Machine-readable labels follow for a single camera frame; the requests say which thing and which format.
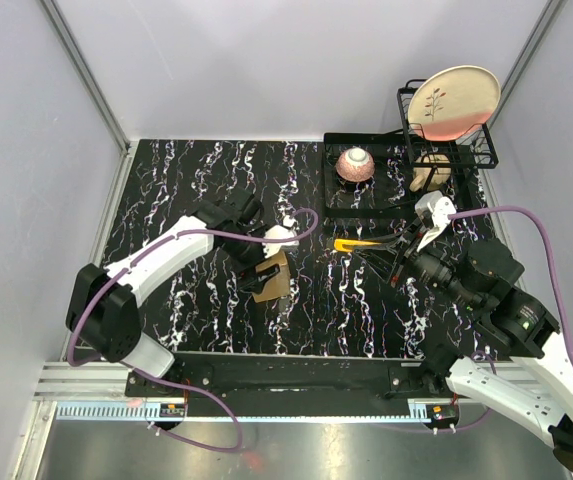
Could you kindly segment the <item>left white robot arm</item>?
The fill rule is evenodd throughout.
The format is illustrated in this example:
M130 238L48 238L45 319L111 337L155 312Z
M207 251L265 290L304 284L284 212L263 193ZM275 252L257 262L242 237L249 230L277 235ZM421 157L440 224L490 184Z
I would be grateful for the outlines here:
M146 334L140 309L148 297L185 266L213 251L230 259L244 290L260 294L277 277L279 266L267 266L292 238L294 220L272 225L262 220L263 206L251 193L236 191L225 199L202 201L167 231L134 253L107 266L90 263L75 279L65 324L71 333L67 359L83 341L90 360L121 363L147 373L147 384L162 396L181 386L182 372L171 351Z

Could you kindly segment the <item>brown cardboard express box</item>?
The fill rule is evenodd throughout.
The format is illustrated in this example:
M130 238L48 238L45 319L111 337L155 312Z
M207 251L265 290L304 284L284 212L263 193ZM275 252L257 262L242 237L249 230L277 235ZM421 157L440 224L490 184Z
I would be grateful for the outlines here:
M276 255L268 258L263 263L258 265L256 270L272 264L279 264L281 266L281 271L277 276L265 283L265 288L261 294L253 294L253 299L256 303L267 302L270 300L285 297L290 292L291 276L286 254L283 251L279 251Z

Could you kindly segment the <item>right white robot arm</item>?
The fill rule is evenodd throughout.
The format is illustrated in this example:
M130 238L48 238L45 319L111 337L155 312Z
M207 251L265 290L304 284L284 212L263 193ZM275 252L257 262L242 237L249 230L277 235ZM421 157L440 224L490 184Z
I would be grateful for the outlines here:
M472 243L457 262L423 245L418 228L358 242L352 252L386 283L414 280L469 312L474 329L498 353L527 371L543 395L483 370L453 346L440 344L410 375L432 396L448 390L511 419L553 450L573 473L573 369L559 321L516 285L524 267L496 238Z

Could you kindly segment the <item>yellow black utility knife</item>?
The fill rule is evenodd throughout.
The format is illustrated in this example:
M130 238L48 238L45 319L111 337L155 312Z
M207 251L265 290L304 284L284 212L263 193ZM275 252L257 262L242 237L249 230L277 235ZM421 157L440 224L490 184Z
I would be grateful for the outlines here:
M333 248L338 252L353 252L362 247L373 247L379 245L377 241L366 241L358 239L337 238L333 241Z

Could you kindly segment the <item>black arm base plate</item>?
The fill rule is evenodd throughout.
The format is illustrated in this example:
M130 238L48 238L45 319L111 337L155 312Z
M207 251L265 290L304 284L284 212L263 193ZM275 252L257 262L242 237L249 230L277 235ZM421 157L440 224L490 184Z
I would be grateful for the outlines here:
M451 394L446 379L463 358L444 345L424 360L180 352L163 379L220 396L240 391L328 391L386 400L436 398Z

